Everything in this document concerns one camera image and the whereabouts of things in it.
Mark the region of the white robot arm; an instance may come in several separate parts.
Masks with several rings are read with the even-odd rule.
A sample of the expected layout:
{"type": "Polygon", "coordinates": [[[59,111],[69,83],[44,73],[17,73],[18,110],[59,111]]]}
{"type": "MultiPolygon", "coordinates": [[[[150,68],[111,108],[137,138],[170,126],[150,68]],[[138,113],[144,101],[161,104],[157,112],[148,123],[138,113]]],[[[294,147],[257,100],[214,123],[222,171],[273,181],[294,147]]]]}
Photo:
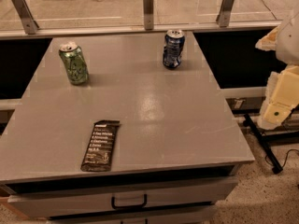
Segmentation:
{"type": "Polygon", "coordinates": [[[287,64],[280,73],[270,74],[257,119],[262,129],[273,130],[299,105],[299,7],[295,7],[278,27],[259,39],[255,48],[273,50],[276,58],[287,64]]]}

